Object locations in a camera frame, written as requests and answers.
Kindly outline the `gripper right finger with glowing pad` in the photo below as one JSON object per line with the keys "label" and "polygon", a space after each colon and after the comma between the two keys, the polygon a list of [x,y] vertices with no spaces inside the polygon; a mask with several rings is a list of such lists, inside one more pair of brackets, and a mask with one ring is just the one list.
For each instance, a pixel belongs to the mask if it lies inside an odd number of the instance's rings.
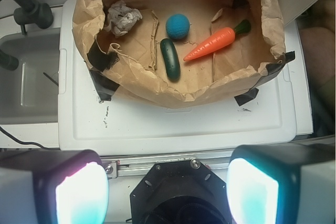
{"label": "gripper right finger with glowing pad", "polygon": [[236,223],[335,223],[335,147],[241,145],[226,191]]}

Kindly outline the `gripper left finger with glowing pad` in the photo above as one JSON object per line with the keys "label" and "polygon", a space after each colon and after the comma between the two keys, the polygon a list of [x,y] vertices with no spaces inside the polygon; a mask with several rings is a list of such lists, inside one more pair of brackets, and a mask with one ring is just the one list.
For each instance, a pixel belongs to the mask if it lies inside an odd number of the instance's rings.
{"label": "gripper left finger with glowing pad", "polygon": [[108,192],[95,151],[1,153],[1,223],[103,223]]}

